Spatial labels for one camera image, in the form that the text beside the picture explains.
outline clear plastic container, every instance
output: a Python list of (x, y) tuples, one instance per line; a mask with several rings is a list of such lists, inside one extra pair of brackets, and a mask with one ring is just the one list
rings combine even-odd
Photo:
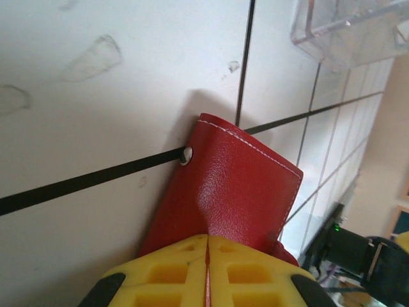
[(333, 71), (409, 52), (409, 0), (298, 0), (291, 40)]

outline red leather pouch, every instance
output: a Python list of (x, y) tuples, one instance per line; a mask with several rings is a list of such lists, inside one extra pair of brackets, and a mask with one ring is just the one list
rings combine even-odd
[(293, 205), (302, 172), (233, 124), (201, 114), (139, 256), (207, 233), (297, 262), (277, 238)]

